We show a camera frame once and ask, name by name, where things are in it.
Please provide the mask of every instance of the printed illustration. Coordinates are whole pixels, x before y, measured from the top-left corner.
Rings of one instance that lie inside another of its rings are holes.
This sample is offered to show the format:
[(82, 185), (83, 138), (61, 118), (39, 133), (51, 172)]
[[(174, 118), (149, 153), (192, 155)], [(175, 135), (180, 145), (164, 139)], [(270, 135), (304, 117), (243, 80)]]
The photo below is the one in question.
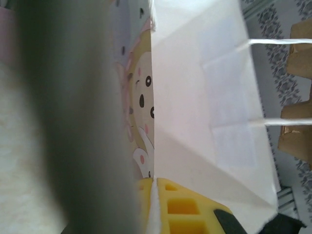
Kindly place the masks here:
[(143, 177), (154, 176), (154, 95), (150, 20), (131, 53), (130, 100), (132, 132), (138, 146), (133, 157)]
[[(153, 177), (154, 95), (148, 4), (145, 8), (141, 4), (136, 12), (127, 0), (110, 1), (110, 42), (120, 83), (124, 129), (132, 146), (129, 156), (135, 178)], [(137, 36), (131, 41), (133, 33)]]

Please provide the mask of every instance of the gray tile floor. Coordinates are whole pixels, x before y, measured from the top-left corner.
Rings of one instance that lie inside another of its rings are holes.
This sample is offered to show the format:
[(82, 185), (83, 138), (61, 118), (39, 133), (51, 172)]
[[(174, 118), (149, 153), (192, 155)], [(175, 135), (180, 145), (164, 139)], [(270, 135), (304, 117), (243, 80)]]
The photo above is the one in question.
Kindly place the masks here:
[[(242, 7), (254, 0), (241, 0)], [(289, 38), (294, 23), (312, 16), (312, 0), (279, 0), (269, 5), (247, 22), (250, 38)], [(311, 81), (286, 73), (288, 56), (286, 45), (252, 46), (258, 87), (266, 117), (279, 117), (284, 105), (305, 101), (309, 98)], [(280, 127), (269, 127), (272, 152), (276, 162), (280, 183), (290, 186), (280, 196), (280, 206), (284, 214), (298, 215), (308, 228), (300, 234), (312, 233), (312, 172), (306, 163), (277, 149)]]

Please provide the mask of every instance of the cardboard box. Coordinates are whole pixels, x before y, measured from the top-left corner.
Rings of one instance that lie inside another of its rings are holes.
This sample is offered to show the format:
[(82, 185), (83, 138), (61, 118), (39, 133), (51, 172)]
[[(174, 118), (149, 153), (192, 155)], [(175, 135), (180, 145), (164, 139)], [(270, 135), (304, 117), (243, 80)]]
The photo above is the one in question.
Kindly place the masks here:
[[(311, 118), (312, 96), (308, 101), (285, 106), (281, 118)], [(312, 126), (282, 126), (278, 149), (312, 165)]]
[[(312, 19), (296, 23), (291, 28), (291, 39), (312, 39)], [(312, 78), (312, 44), (290, 45), (286, 71), (289, 74)]]

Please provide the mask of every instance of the white paper bag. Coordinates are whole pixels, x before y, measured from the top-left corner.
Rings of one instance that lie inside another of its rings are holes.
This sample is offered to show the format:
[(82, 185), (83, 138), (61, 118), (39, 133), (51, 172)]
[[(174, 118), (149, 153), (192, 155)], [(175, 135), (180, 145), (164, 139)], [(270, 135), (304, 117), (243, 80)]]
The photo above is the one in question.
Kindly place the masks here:
[(157, 0), (155, 176), (228, 206), (247, 233), (276, 214), (276, 171), (236, 0)]

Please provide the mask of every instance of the blurry gray object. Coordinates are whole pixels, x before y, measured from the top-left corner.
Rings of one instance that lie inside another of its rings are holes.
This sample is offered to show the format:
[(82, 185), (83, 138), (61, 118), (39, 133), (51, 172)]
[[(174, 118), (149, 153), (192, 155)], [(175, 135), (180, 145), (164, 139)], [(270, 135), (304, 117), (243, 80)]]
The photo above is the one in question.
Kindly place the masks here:
[(107, 2), (20, 0), (17, 7), (24, 81), (45, 134), (47, 174), (75, 234), (139, 233), (106, 62)]

